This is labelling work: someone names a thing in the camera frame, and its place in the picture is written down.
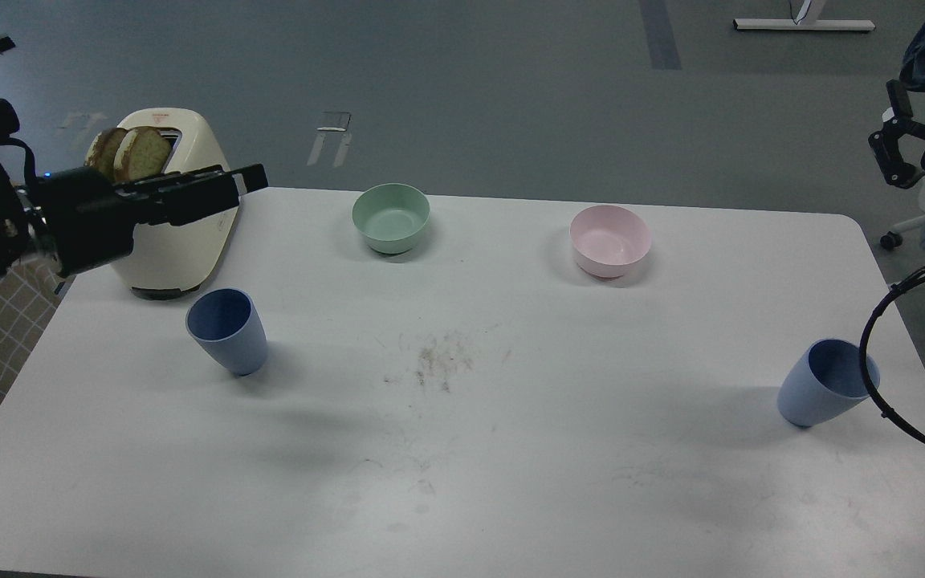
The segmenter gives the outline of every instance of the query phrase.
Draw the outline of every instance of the cable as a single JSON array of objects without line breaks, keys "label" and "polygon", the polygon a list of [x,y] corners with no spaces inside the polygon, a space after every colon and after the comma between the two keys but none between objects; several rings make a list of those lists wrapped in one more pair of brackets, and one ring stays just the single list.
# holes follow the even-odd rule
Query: cable
[{"label": "cable", "polygon": [[23,182],[26,186],[35,187],[38,184],[37,171],[34,167],[34,151],[20,139],[8,138],[5,143],[23,149]]},{"label": "cable", "polygon": [[901,283],[891,286],[890,291],[884,296],[884,299],[881,299],[880,304],[874,308],[873,315],[870,315],[869,321],[866,322],[866,328],[862,330],[862,339],[859,340],[858,358],[859,369],[862,370],[862,383],[866,386],[866,391],[869,393],[870,398],[873,399],[873,402],[876,403],[877,407],[881,410],[881,417],[888,418],[888,420],[899,427],[900,430],[906,432],[923,444],[925,444],[925,435],[918,431],[909,421],[899,416],[899,413],[897,413],[897,411],[887,403],[883,396],[880,395],[880,392],[877,391],[877,385],[873,383],[873,377],[870,375],[870,367],[866,359],[866,350],[870,345],[870,334],[873,333],[873,328],[874,325],[877,324],[877,319],[884,314],[884,311],[887,311],[887,308],[891,306],[896,299],[924,283],[925,266],[920,267],[917,271],[908,275]]}]

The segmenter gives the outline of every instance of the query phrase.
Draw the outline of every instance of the plastic cup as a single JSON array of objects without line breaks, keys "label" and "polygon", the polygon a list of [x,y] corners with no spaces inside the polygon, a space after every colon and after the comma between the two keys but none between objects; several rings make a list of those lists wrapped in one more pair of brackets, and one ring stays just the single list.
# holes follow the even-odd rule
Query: plastic cup
[{"label": "plastic cup", "polygon": [[414,248],[430,218],[430,202],[415,187],[400,183],[375,186],[352,208],[352,222],[378,253],[396,255]]},{"label": "plastic cup", "polygon": [[[880,371],[866,358],[874,385]],[[832,420],[870,397],[858,367],[858,347],[841,340],[819,340],[805,352],[784,379],[777,394],[781,416],[803,428]]]},{"label": "plastic cup", "polygon": [[203,350],[238,376],[253,373],[267,361],[267,334],[245,291],[205,293],[188,310],[185,325]]}]

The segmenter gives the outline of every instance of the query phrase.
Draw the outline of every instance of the gray floor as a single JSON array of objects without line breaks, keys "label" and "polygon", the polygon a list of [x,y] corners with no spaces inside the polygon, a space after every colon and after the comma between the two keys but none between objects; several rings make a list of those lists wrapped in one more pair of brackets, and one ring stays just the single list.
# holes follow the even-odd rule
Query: gray floor
[{"label": "gray floor", "polygon": [[[40,169],[79,164],[132,110],[180,106],[208,118],[231,164],[261,161],[278,185],[844,213],[876,242],[918,213],[915,191],[884,186],[866,137],[925,2],[826,7],[873,19],[870,34],[731,26],[787,12],[785,0],[0,0],[0,32],[18,44],[0,58],[0,96]],[[925,95],[914,106],[925,120]],[[352,113],[340,167],[334,136],[308,165],[324,110]],[[914,235],[874,253],[889,281],[925,263]],[[902,310],[925,362],[925,292]]]}]

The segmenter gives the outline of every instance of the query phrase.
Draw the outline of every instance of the blue cup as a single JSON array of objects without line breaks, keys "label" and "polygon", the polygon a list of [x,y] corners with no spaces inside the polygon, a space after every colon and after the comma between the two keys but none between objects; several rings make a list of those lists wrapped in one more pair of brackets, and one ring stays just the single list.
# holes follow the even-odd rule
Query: blue cup
[{"label": "blue cup", "polygon": [[[873,358],[866,365],[874,385],[880,371]],[[858,347],[841,340],[819,340],[794,365],[777,394],[781,416],[803,428],[821,424],[870,397],[862,383]]]},{"label": "blue cup", "polygon": [[245,291],[205,293],[188,310],[185,325],[203,350],[238,376],[253,373],[267,361],[267,334]]}]

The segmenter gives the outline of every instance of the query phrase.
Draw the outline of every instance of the toast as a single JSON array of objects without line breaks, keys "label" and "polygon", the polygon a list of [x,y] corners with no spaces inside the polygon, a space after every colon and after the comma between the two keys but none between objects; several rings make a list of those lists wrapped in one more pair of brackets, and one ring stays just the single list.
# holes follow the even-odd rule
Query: toast
[{"label": "toast", "polygon": [[158,129],[129,129],[113,158],[116,182],[135,181],[162,173],[169,160],[170,146]]},{"label": "toast", "polygon": [[109,182],[116,182],[113,172],[113,161],[116,158],[116,151],[120,148],[120,142],[128,134],[126,128],[106,128],[105,131],[99,132],[92,141],[91,148],[88,148],[88,154],[84,157],[85,167],[92,167],[102,173],[109,179]]}]

